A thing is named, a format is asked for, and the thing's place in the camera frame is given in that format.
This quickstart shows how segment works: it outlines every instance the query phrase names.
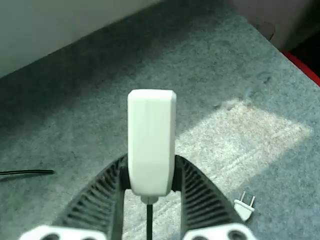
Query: plug prong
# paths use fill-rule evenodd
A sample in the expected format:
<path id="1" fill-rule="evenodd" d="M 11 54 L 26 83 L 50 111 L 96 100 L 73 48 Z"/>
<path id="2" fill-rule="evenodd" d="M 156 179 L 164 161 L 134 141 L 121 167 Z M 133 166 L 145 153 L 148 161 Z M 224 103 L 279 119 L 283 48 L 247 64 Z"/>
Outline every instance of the plug prong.
<path id="1" fill-rule="evenodd" d="M 241 195 L 241 198 L 240 198 L 240 201 L 241 201 L 241 202 L 244 201 L 245 195 L 246 195 L 246 191 L 243 191 L 243 193 L 242 193 L 242 195 Z"/>
<path id="2" fill-rule="evenodd" d="M 255 196 L 253 196 L 253 197 L 251 198 L 250 207 L 252 207 L 252 206 L 254 205 L 255 199 L 256 199 Z"/>

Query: gray carpet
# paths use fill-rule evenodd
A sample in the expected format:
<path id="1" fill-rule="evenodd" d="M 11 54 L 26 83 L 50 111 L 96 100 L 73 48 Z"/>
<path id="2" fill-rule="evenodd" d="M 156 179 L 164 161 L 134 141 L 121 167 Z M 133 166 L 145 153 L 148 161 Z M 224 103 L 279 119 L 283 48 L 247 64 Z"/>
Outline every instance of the gray carpet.
<path id="1" fill-rule="evenodd" d="M 0 80 L 0 239 L 49 224 L 127 152 L 127 94 L 177 94 L 176 153 L 233 201 L 256 196 L 261 240 L 318 239 L 320 89 L 219 1 L 170 0 Z M 179 237 L 179 196 L 154 207 L 154 239 Z M 128 193 L 126 240 L 145 237 Z"/>

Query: black wire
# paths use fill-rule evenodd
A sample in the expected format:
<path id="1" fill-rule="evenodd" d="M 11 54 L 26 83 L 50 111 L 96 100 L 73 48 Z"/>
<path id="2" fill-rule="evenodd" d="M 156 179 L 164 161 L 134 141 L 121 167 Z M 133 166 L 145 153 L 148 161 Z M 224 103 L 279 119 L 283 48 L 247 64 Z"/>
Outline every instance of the black wire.
<path id="1" fill-rule="evenodd" d="M 153 205 L 146 206 L 146 240 L 152 240 Z"/>
<path id="2" fill-rule="evenodd" d="M 30 170 L 13 170 L 0 171 L 0 175 L 15 175 L 15 174 L 54 174 L 53 170 L 30 169 Z"/>

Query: white wall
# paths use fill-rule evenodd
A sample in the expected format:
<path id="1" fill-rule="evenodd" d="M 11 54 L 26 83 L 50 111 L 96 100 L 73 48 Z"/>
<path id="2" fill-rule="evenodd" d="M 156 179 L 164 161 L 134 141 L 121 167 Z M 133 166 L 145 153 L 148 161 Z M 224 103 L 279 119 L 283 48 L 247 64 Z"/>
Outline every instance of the white wall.
<path id="1" fill-rule="evenodd" d="M 1 0 L 0 77 L 159 0 Z"/>
<path id="2" fill-rule="evenodd" d="M 318 0 L 227 0 L 246 17 L 270 42 L 286 50 L 288 38 Z"/>

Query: white power adapter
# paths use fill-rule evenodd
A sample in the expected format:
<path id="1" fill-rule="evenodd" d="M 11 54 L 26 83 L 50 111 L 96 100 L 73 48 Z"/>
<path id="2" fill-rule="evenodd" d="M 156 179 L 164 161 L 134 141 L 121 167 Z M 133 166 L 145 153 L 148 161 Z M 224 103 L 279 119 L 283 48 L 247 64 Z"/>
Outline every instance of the white power adapter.
<path id="1" fill-rule="evenodd" d="M 136 89 L 128 95 L 128 172 L 132 192 L 146 204 L 169 194 L 175 169 L 177 96 Z"/>
<path id="2" fill-rule="evenodd" d="M 234 200 L 234 210 L 238 213 L 238 215 L 243 221 L 247 221 L 250 218 L 251 214 L 255 211 L 255 209 L 253 208 L 253 205 L 256 199 L 256 197 L 253 196 L 251 198 L 250 203 L 246 204 L 244 202 L 245 195 L 246 195 L 246 191 L 242 193 L 240 199 Z"/>

